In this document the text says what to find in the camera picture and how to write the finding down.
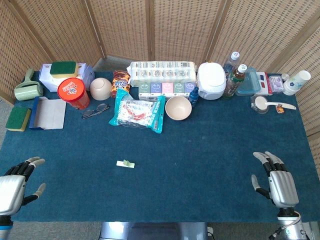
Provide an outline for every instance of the robotic hand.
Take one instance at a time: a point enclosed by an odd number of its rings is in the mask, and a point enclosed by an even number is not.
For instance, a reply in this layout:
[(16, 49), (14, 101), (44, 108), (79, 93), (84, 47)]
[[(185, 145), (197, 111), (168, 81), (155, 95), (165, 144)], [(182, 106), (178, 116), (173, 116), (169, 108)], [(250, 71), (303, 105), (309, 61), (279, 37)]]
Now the robotic hand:
[(257, 193), (271, 199), (272, 203), (279, 208), (277, 217), (281, 227), (269, 239), (274, 240), (280, 232), (285, 231), (285, 239), (287, 240), (309, 240), (301, 222), (301, 216), (294, 209), (299, 203), (299, 199), (291, 173), (288, 172), (280, 158), (268, 151), (265, 153), (254, 152), (253, 156), (262, 163), (270, 185), (269, 191), (261, 188), (256, 175), (252, 175), (253, 188)]
[(25, 189), (30, 175), (36, 167), (44, 162), (43, 158), (35, 156), (11, 167), (4, 176), (0, 176), (0, 240), (9, 237), (14, 224), (11, 221), (11, 216), (17, 213), (21, 206), (38, 199), (44, 192), (45, 183), (41, 184), (34, 194), (25, 197)]

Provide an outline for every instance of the eyeglasses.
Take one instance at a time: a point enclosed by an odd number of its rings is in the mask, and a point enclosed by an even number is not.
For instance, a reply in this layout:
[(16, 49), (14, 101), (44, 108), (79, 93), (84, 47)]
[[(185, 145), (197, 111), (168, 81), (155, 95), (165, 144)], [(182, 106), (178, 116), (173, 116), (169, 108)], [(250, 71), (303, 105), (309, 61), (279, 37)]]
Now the eyeglasses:
[(84, 113), (82, 113), (82, 119), (87, 119), (90, 117), (93, 117), (95, 115), (98, 115), (102, 112), (104, 112), (105, 110), (107, 110), (109, 108), (109, 105), (105, 104), (105, 103), (101, 103), (96, 107), (96, 110), (92, 110), (92, 109), (87, 109)]

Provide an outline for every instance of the red container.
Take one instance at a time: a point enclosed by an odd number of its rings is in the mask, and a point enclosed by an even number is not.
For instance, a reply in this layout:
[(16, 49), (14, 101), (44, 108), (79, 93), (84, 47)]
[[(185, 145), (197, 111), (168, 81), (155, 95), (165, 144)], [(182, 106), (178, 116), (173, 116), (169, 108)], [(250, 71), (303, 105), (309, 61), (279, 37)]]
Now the red container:
[(58, 96), (76, 109), (85, 109), (90, 103), (84, 82), (71, 77), (60, 83)]

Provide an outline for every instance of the gray carpet floor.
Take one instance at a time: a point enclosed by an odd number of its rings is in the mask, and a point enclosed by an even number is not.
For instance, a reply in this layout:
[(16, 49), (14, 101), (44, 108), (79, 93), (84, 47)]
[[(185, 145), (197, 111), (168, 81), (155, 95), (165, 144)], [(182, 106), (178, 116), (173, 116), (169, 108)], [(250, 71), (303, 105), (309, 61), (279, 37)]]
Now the gray carpet floor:
[[(94, 70), (126, 70), (130, 62), (127, 59), (109, 56), (101, 59)], [(0, 151), (11, 109), (12, 106), (0, 99)], [(276, 223), (210, 223), (209, 226), (213, 228), (216, 240), (267, 240), (278, 228)], [(97, 240), (100, 228), (100, 222), (15, 222), (10, 240)]]

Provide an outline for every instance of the blue table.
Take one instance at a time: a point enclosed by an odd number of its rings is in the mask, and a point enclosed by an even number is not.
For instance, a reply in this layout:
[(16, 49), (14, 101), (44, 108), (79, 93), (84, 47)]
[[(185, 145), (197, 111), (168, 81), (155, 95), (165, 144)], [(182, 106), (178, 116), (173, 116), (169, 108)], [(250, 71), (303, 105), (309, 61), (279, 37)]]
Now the blue table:
[[(110, 72), (96, 77), (112, 79)], [(131, 89), (137, 98), (136, 88)], [(50, 99), (56, 93), (45, 92)], [(297, 106), (294, 96), (268, 97)], [(320, 182), (298, 110), (258, 114), (250, 97), (199, 99), (184, 121), (166, 114), (163, 131), (111, 126), (111, 108), (81, 119), (66, 107), (64, 128), (7, 131), (0, 171), (29, 157), (46, 163), (27, 183), (26, 195), (47, 183), (43, 196), (21, 208), (14, 221), (275, 222), (278, 209), (257, 194), (251, 174), (267, 188), (267, 176), (253, 152), (280, 157), (295, 180), (303, 221), (320, 220)], [(91, 100), (89, 108), (100, 101)], [(33, 100), (16, 106), (32, 108)], [(135, 168), (116, 166), (123, 159)]]

